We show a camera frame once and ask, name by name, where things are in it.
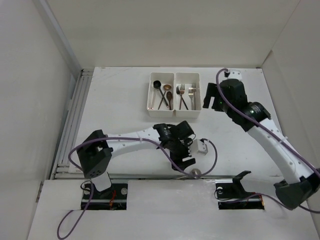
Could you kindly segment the copper spoon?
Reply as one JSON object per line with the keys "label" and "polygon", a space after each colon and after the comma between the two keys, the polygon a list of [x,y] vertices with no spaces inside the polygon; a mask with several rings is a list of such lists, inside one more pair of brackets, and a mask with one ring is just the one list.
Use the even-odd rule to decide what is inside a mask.
{"label": "copper spoon", "polygon": [[168,103],[168,101],[167,101],[167,99],[165,97],[165,93],[166,93],[166,91],[170,90],[171,88],[172,88],[172,86],[170,84],[165,84],[163,86],[164,92],[161,89],[159,90],[159,92],[161,94],[161,100],[160,100],[160,103],[159,103],[158,108],[157,108],[158,110],[160,109],[160,107],[161,107],[163,102],[166,104],[167,107],[169,107],[169,103]]}

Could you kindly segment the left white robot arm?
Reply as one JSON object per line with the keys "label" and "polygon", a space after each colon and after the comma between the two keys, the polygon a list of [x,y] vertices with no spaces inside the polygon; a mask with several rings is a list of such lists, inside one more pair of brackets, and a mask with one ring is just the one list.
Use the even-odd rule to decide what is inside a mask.
{"label": "left white robot arm", "polygon": [[169,153],[173,170],[183,172],[196,163],[191,154],[194,134],[187,121],[177,125],[158,123],[141,131],[125,134],[104,134],[99,129],[75,148],[80,168],[86,179],[93,183],[94,192],[107,198],[112,192],[112,183],[107,167],[112,158],[140,150],[160,149]]}

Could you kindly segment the black spoon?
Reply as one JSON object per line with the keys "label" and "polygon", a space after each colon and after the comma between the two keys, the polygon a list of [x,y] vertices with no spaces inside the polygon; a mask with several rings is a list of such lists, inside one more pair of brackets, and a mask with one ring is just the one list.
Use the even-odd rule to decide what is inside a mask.
{"label": "black spoon", "polygon": [[166,105],[167,107],[169,107],[169,104],[168,104],[168,102],[167,102],[167,100],[166,100],[166,98],[165,98],[165,95],[164,95],[163,91],[162,91],[162,84],[161,84],[161,82],[160,82],[159,80],[155,80],[155,81],[153,82],[153,87],[154,87],[155,89],[159,90],[159,92],[160,92],[160,94],[161,94],[161,99],[162,99],[162,101],[165,103],[165,105]]}

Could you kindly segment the black fork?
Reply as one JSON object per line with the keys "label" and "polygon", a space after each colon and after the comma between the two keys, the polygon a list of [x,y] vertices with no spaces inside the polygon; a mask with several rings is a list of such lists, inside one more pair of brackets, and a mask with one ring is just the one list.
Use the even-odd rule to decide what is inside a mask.
{"label": "black fork", "polygon": [[187,104],[185,103],[185,100],[183,99],[183,96],[181,94],[179,86],[176,87],[176,94],[180,96],[179,110],[181,110],[182,104],[184,104],[186,110],[188,110],[189,108],[188,108]]}

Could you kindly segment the brown spoon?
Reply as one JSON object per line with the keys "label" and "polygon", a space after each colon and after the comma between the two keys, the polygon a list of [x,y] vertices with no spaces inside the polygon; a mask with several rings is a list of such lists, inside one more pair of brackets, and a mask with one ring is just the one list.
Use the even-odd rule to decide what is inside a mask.
{"label": "brown spoon", "polygon": [[169,110],[172,110],[172,99],[173,99],[173,95],[171,91],[168,91],[166,93],[166,98],[167,98],[167,102],[168,102],[168,106],[169,106]]}

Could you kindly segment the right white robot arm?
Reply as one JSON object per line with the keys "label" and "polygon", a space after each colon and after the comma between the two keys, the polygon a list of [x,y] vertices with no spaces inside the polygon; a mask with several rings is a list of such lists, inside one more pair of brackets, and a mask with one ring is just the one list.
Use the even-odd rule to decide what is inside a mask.
{"label": "right white robot arm", "polygon": [[240,80],[208,83],[203,107],[225,112],[267,152],[283,176],[274,188],[285,207],[293,210],[319,190],[320,170],[292,147],[261,103],[248,101]]}

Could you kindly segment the beige spoon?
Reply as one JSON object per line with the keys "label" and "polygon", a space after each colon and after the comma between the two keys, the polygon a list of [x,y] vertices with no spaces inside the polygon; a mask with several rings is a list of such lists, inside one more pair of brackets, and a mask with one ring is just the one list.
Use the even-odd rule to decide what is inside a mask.
{"label": "beige spoon", "polygon": [[154,94],[153,97],[151,98],[151,101],[150,101],[148,107],[147,107],[148,110],[153,110],[154,109],[155,100],[156,100],[156,95]]}

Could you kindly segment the silver spoon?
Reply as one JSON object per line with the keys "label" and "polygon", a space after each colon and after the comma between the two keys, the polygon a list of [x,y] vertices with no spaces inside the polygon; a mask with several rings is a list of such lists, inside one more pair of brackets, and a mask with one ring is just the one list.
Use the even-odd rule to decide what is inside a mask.
{"label": "silver spoon", "polygon": [[177,178],[177,180],[182,179],[199,179],[201,177],[202,172],[198,168],[193,168],[189,175],[180,176]]}

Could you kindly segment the silver fork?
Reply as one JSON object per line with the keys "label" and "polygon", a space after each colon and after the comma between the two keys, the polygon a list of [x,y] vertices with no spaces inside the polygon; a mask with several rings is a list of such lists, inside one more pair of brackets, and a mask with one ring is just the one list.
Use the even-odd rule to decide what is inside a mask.
{"label": "silver fork", "polygon": [[193,110],[196,110],[196,84],[192,83],[191,85],[192,95],[193,95]]}
{"label": "silver fork", "polygon": [[193,111],[195,109],[193,88],[188,89],[188,96],[189,96],[190,102],[191,102],[191,110]]}

